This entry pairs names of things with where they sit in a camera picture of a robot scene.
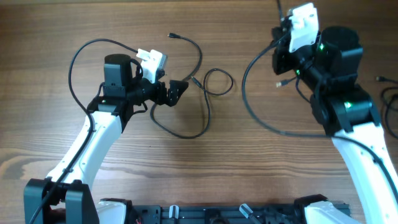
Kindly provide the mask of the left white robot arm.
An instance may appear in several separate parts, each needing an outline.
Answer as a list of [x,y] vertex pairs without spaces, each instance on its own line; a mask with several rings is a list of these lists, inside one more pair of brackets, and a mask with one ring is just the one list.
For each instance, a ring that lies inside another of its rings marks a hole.
[[147,100],[174,106],[188,88],[187,82],[172,80],[166,87],[160,81],[166,61],[156,50],[139,50],[135,58],[105,57],[104,81],[84,109],[78,137],[46,178],[30,179],[24,189],[26,223],[111,223],[109,212],[120,213],[120,222],[126,222],[130,209],[125,203],[97,207],[91,188],[105,155],[137,114],[134,107],[145,106]]

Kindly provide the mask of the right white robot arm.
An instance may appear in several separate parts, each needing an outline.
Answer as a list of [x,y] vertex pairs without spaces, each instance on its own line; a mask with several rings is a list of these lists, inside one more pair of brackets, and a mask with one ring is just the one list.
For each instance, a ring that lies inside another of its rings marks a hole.
[[294,27],[286,19],[272,30],[273,69],[293,70],[312,91],[316,121],[342,156],[368,223],[397,222],[397,172],[373,99],[358,83],[363,55],[347,27]]

